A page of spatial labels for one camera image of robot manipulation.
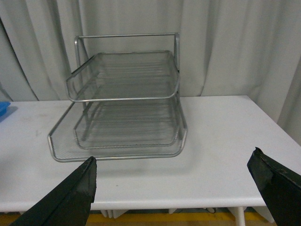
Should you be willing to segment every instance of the blue container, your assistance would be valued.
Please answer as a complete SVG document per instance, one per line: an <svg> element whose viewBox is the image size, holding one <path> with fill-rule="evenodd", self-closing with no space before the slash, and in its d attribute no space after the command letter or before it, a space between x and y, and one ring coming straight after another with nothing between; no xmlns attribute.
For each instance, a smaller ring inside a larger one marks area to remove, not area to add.
<svg viewBox="0 0 301 226"><path fill-rule="evenodd" d="M10 105L10 102L0 102L0 117L6 113L7 107Z"/></svg>

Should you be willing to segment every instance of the wire mesh desk tray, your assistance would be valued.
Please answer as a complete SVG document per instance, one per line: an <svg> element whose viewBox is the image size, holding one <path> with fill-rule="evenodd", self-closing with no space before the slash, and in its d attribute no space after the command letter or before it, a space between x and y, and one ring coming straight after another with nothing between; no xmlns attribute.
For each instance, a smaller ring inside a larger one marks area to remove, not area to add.
<svg viewBox="0 0 301 226"><path fill-rule="evenodd" d="M170 51L99 53L66 84L73 102L163 99L177 92L179 73Z"/></svg>
<svg viewBox="0 0 301 226"><path fill-rule="evenodd" d="M170 51L149 51L88 59L83 42L162 35L174 36L174 57ZM88 59L83 65L80 41ZM75 50L79 68L66 81L74 103L48 136L55 160L163 158L182 151L187 126L178 92L178 33L77 36Z"/></svg>
<svg viewBox="0 0 301 226"><path fill-rule="evenodd" d="M72 103L48 140L57 161L161 158L183 149L179 98Z"/></svg>

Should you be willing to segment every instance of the white table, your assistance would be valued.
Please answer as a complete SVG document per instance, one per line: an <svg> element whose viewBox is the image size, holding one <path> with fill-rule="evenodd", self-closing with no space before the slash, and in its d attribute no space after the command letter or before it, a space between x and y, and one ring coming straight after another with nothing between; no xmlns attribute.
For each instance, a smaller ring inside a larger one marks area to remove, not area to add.
<svg viewBox="0 0 301 226"><path fill-rule="evenodd" d="M265 206L247 169L259 147L301 174L301 147L245 96L182 97L188 125L174 158L97 162L92 210ZM0 117L0 211L26 211L81 163L52 159L47 135L70 101L13 102Z"/></svg>

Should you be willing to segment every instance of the floor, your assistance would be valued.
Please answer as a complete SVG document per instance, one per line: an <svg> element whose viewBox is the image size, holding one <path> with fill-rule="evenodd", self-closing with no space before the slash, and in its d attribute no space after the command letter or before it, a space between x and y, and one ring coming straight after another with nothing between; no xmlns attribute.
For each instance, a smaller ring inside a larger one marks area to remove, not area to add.
<svg viewBox="0 0 301 226"><path fill-rule="evenodd" d="M19 214L0 214L0 226L8 226ZM246 226L277 226L263 219L258 213L246 212ZM233 215L218 213L148 213L124 214L117 219L90 214L86 226L236 226Z"/></svg>

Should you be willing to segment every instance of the white curtain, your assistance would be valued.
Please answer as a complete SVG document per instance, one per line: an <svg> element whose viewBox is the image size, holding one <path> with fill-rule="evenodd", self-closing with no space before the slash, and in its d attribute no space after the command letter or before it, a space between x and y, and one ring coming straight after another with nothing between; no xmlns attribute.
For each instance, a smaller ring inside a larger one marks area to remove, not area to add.
<svg viewBox="0 0 301 226"><path fill-rule="evenodd" d="M75 35L180 32L182 96L248 95L301 144L300 0L2 0L0 100L67 99ZM172 49L166 37L87 41Z"/></svg>

